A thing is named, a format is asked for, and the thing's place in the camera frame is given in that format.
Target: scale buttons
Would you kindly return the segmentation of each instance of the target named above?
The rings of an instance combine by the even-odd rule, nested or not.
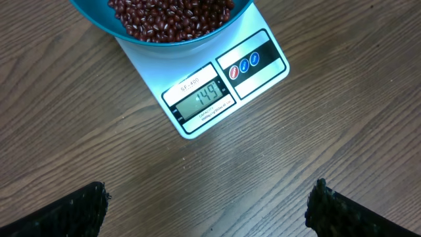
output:
[[[237,79],[238,74],[239,74],[238,66],[236,66],[236,65],[232,66],[230,68],[230,78],[232,80],[235,80],[235,79]]]
[[[239,64],[239,70],[244,73],[247,72],[249,70],[250,64],[249,61],[247,59],[243,59],[241,60],[240,64]]]
[[[250,55],[250,65],[251,65],[251,66],[256,66],[256,65],[259,63],[259,60],[260,60],[259,53],[257,53],[257,52],[253,52],[253,53]]]

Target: blue bowl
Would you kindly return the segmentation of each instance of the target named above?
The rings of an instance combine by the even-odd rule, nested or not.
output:
[[[70,0],[70,2],[78,9],[88,20],[94,25],[100,27],[102,30],[118,37],[122,40],[126,40],[139,45],[149,47],[174,47],[180,45],[197,46],[211,40],[213,37],[218,35],[232,22],[237,20],[241,14],[247,9],[247,7],[253,2],[253,0],[234,0],[235,8],[231,11],[231,19],[225,23],[222,27],[215,30],[212,33],[192,39],[188,41],[176,42],[176,43],[148,43],[139,41],[126,33],[125,27],[121,24],[119,19],[114,17],[115,11],[110,8],[107,0]]]

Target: scale platform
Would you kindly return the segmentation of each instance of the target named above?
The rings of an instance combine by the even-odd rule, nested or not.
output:
[[[289,73],[289,63],[254,3],[215,38],[177,52],[177,57],[117,41],[186,139],[198,137]]]

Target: wood grain surface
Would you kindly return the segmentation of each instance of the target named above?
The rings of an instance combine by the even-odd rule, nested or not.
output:
[[[68,1],[0,2],[0,226],[101,181],[102,237],[315,236],[324,177],[421,234],[420,0],[256,1],[291,72],[192,141]]]

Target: red beans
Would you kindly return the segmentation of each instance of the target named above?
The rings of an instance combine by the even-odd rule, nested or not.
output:
[[[135,39],[153,43],[192,40],[230,20],[233,0],[108,0],[115,18]]]

